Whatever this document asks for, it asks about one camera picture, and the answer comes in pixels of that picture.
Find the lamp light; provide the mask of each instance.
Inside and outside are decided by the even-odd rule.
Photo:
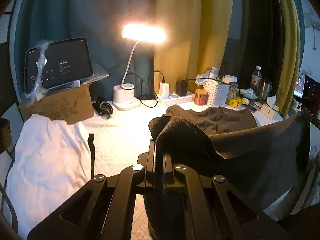
[[[123,38],[136,40],[136,43],[134,44],[131,50],[129,61],[124,76],[122,78],[121,85],[113,87],[112,103],[119,110],[125,111],[138,107],[140,105],[140,100],[134,97],[134,85],[130,83],[124,84],[124,79],[128,73],[134,49],[140,41],[147,41],[155,44],[162,43],[166,39],[166,34],[164,30],[157,27],[151,27],[145,24],[128,23],[122,30],[121,36]]]

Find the power strip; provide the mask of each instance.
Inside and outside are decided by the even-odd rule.
[[[181,103],[193,102],[195,99],[195,94],[191,93],[190,91],[187,91],[187,95],[184,97],[178,96],[176,93],[169,93],[169,97],[167,99],[163,98],[161,95],[157,96],[162,106],[171,106]]]

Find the white woven basket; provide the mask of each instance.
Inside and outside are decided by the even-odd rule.
[[[225,106],[230,85],[219,85],[215,80],[208,80],[204,90],[208,92],[208,106]]]

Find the yellow curtain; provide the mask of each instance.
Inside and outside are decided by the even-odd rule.
[[[295,89],[300,64],[300,26],[294,0],[280,0],[284,16],[284,58],[276,105],[286,116]]]
[[[156,24],[167,41],[155,47],[155,70],[163,72],[170,92],[177,80],[195,78],[220,67],[227,42],[233,0],[157,0]],[[155,75],[159,92],[161,75]],[[189,83],[194,91],[194,82]]]

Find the plastic wrap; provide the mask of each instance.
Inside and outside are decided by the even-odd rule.
[[[240,93],[243,94],[246,98],[249,99],[258,99],[258,97],[254,94],[251,88],[249,89],[240,89]]]
[[[34,85],[33,90],[31,91],[30,94],[24,93],[22,95],[22,103],[28,107],[33,105],[33,103],[36,100],[39,101],[41,98],[43,98],[47,95],[50,95],[52,93],[56,93],[56,92],[70,89],[70,88],[74,88],[74,87],[80,87],[81,85],[85,85],[88,83],[99,81],[99,80],[109,76],[108,72],[105,71],[100,65],[98,65],[96,62],[92,62],[92,70],[93,70],[92,76],[87,77],[87,78],[83,78],[80,80],[68,82],[68,83],[65,83],[65,84],[56,86],[54,88],[50,88],[50,89],[43,88],[42,83],[41,83],[41,76],[42,76],[43,69],[45,66],[45,51],[47,50],[47,48],[49,47],[49,45],[51,43],[52,43],[52,41],[41,40],[36,45],[36,48],[40,49],[40,57],[37,62],[38,74],[36,77],[35,85]]]
[[[52,43],[52,41],[38,41],[36,44],[36,48],[40,49],[40,57],[37,62],[37,67],[38,67],[38,74],[36,77],[35,85],[33,87],[33,90],[28,93],[24,93],[21,97],[22,103],[25,104],[26,106],[30,107],[33,105],[33,103],[37,100],[40,100],[43,98],[47,93],[47,89],[43,88],[41,84],[41,76],[43,72],[43,68],[45,65],[45,51],[49,47],[49,45]]]

